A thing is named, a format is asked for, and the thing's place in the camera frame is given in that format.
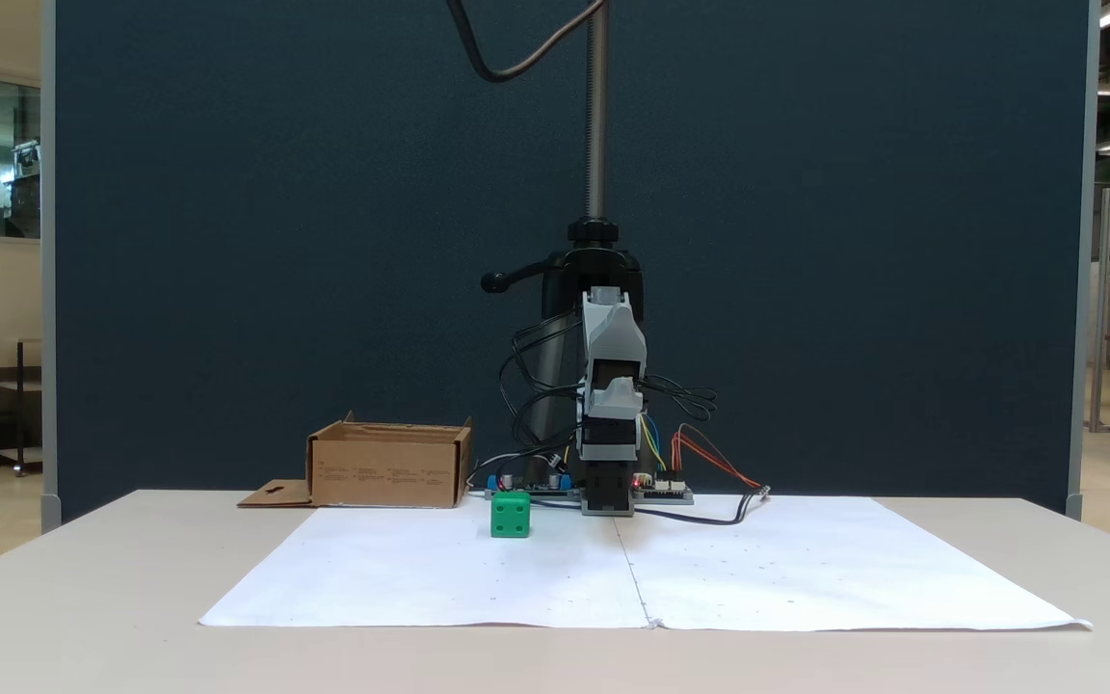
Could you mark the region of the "grey tapered fixed gripper finger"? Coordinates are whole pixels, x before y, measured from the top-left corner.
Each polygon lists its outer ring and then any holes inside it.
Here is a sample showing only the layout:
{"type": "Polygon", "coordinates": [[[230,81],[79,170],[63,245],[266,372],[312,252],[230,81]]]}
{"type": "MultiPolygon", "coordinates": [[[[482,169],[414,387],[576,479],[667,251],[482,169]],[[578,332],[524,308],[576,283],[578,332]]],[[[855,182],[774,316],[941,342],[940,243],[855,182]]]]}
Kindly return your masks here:
{"type": "Polygon", "coordinates": [[[634,420],[639,414],[639,391],[634,378],[614,378],[597,391],[599,420],[634,420]]]}

